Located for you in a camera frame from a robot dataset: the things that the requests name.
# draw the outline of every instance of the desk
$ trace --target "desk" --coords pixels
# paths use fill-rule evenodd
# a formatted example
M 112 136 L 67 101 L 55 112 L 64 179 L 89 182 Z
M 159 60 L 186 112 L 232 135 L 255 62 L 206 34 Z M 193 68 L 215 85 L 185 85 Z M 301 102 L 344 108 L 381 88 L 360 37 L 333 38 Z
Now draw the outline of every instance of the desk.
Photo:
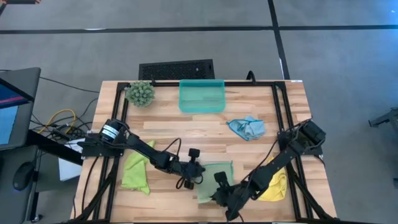
M 93 120 L 93 131 L 96 133 L 100 131 L 104 122 L 111 118 L 117 83 L 111 81 L 102 84 Z M 311 113 L 303 83 L 286 81 L 286 87 L 294 123 L 310 118 Z M 141 139 L 145 141 L 155 139 L 157 150 L 164 149 L 175 138 L 181 137 L 180 158 L 183 161 L 188 159 L 190 147 L 201 150 L 199 160 L 202 164 L 233 161 L 234 180 L 238 182 L 265 157 L 279 129 L 271 88 L 226 86 L 225 92 L 226 108 L 223 113 L 181 114 L 178 108 L 178 87 L 155 87 L 155 100 L 152 104 L 146 108 L 129 105 L 126 122 L 131 131 Z M 281 94 L 279 101 L 285 116 Z M 123 100 L 119 102 L 117 118 L 120 118 L 122 107 Z M 249 142 L 233 133 L 226 124 L 226 121 L 244 118 L 248 114 L 263 119 L 266 123 L 266 134 L 258 140 Z M 176 152 L 176 147 L 170 148 L 170 151 Z M 132 152 L 125 150 L 121 158 L 111 222 L 225 222 L 225 208 L 213 202 L 198 205 L 194 190 L 175 189 L 179 177 L 155 170 L 149 164 L 147 165 L 147 179 L 151 191 L 149 196 L 142 192 L 122 189 L 120 185 L 123 164 Z M 279 147 L 275 147 L 273 156 L 278 153 Z M 81 213 L 83 189 L 93 161 L 94 158 L 89 158 L 83 163 L 75 198 L 77 215 Z M 335 217 L 335 208 L 322 163 L 313 156 L 302 156 L 302 162 L 309 191 L 325 211 Z M 88 182 L 85 206 L 97 191 L 101 166 L 102 158 L 99 158 Z M 100 218 L 104 217 L 107 197 L 106 192 L 102 199 Z M 301 214 L 305 217 L 305 208 L 299 190 L 298 198 Z M 240 213 L 246 222 L 295 220 L 289 190 L 286 198 L 279 202 L 250 200 Z

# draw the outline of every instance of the green towel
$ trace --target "green towel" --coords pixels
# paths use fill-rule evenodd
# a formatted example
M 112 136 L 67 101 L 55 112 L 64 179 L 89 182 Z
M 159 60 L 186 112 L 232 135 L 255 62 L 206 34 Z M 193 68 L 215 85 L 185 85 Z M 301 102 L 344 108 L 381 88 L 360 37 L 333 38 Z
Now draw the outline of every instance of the green towel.
M 155 141 L 148 142 L 150 147 L 155 146 Z M 124 162 L 124 172 L 122 178 L 122 187 L 125 189 L 139 190 L 149 195 L 150 190 L 147 183 L 147 174 L 145 165 L 149 161 L 148 158 L 133 152 Z
M 234 184 L 234 171 L 233 165 L 231 162 L 222 162 L 216 164 L 207 164 L 203 165 L 206 169 L 202 173 L 203 182 L 201 184 L 195 184 L 195 188 L 197 190 L 198 203 L 207 203 L 211 201 L 211 196 L 216 193 L 217 188 L 220 187 L 216 180 L 214 179 L 214 174 L 218 172 L 225 172 L 226 178 L 230 185 Z

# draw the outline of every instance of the blue towel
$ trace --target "blue towel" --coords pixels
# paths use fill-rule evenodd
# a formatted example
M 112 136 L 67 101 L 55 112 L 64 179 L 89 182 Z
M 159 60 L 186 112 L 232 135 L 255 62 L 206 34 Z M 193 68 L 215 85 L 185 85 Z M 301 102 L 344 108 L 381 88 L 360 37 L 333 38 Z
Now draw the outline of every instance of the blue towel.
M 227 124 L 232 131 L 246 141 L 259 139 L 266 133 L 263 120 L 254 119 L 252 116 L 246 116 L 245 119 L 234 119 Z
M 0 144 L 8 144 L 18 106 L 0 109 Z

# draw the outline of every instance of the yellow towel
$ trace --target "yellow towel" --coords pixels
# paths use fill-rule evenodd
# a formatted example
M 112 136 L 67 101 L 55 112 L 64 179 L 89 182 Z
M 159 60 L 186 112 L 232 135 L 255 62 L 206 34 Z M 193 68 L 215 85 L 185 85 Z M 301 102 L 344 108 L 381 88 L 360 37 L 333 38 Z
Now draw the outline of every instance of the yellow towel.
M 151 147 L 155 146 L 155 141 L 148 142 Z M 145 164 L 149 161 L 148 158 L 133 152 L 124 162 L 124 172 L 121 186 L 125 189 L 139 190 L 146 195 L 149 195 L 150 190 L 147 183 L 147 174 Z
M 268 189 L 258 198 L 263 202 L 276 202 L 285 198 L 287 188 L 286 171 L 285 168 L 280 169 L 269 182 Z

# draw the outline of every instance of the white paper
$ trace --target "white paper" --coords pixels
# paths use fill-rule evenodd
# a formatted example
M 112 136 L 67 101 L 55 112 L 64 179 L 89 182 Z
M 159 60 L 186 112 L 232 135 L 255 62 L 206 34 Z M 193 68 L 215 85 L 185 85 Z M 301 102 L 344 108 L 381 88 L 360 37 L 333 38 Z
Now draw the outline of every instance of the white paper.
M 65 144 L 65 146 L 75 150 L 76 152 L 81 153 L 81 150 L 83 148 L 78 146 L 76 143 L 84 141 L 84 140 L 85 139 L 83 138 L 83 139 L 68 141 Z M 77 164 L 68 162 L 68 161 L 60 159 L 60 158 L 58 158 L 58 163 L 59 163 L 59 168 L 60 168 L 60 180 L 61 181 L 66 181 L 66 180 L 72 179 L 81 174 L 81 166 L 79 166 Z

